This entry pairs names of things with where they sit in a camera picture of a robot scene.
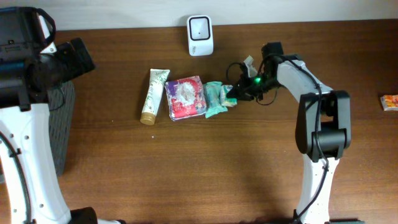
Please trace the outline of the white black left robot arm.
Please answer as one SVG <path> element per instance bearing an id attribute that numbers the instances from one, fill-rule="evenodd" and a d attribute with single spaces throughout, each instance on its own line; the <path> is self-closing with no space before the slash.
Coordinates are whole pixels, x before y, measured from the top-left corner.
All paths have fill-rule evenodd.
<path id="1" fill-rule="evenodd" d="M 94 70 L 80 38 L 54 45 L 54 19 L 36 7 L 1 9 L 1 164 L 13 223 L 99 223 L 93 208 L 70 210 L 49 133 L 51 89 Z"/>

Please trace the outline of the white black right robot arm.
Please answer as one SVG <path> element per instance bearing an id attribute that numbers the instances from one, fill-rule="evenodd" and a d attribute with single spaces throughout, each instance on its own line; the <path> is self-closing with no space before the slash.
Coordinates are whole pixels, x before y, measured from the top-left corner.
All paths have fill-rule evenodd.
<path id="1" fill-rule="evenodd" d="M 229 98 L 262 103 L 264 94 L 281 87 L 298 102 L 295 141 L 303 157 L 303 182 L 292 223 L 329 223 L 335 170 L 351 144 L 351 108 L 347 91 L 323 84 L 297 54 L 285 54 L 280 42 L 262 49 L 259 68 L 248 57 L 237 65 L 242 74 Z"/>

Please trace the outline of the orange tissue pack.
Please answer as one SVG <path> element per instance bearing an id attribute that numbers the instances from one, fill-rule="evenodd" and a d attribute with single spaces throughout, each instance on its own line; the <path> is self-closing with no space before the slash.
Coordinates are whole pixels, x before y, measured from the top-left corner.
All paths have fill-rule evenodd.
<path id="1" fill-rule="evenodd" d="M 384 111 L 398 110 L 398 95 L 384 95 L 380 100 Z"/>

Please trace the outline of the teal wet wipes pack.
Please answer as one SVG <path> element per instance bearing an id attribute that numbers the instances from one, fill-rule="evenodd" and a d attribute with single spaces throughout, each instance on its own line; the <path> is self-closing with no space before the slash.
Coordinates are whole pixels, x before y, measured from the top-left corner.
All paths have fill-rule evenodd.
<path id="1" fill-rule="evenodd" d="M 208 82 L 204 84 L 203 89 L 207 106 L 205 118 L 228 111 L 227 107 L 223 106 L 220 101 L 221 86 L 221 82 Z"/>

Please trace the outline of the white Pantene tube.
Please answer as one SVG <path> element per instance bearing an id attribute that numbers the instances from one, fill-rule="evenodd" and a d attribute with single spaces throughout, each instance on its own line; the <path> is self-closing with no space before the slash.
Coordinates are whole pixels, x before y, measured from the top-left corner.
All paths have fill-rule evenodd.
<path id="1" fill-rule="evenodd" d="M 163 95 L 165 82 L 170 70 L 150 69 L 149 89 L 142 108 L 140 122 L 146 125 L 154 125 L 160 102 Z"/>

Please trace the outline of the green tissue pack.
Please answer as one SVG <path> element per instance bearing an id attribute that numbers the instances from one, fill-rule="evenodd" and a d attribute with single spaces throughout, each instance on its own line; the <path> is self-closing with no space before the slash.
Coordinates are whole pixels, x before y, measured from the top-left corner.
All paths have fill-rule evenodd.
<path id="1" fill-rule="evenodd" d="M 238 104 L 237 99 L 228 98 L 227 94 L 233 89 L 232 85 L 222 85 L 220 90 L 220 103 L 225 107 L 234 107 Z"/>

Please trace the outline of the red purple pad package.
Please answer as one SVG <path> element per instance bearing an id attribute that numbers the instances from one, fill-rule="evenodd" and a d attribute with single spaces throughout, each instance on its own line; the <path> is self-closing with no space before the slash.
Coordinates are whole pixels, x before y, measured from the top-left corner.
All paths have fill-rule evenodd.
<path id="1" fill-rule="evenodd" d="M 165 90 L 171 120 L 176 121 L 206 113 L 204 89 L 199 76 L 166 82 Z"/>

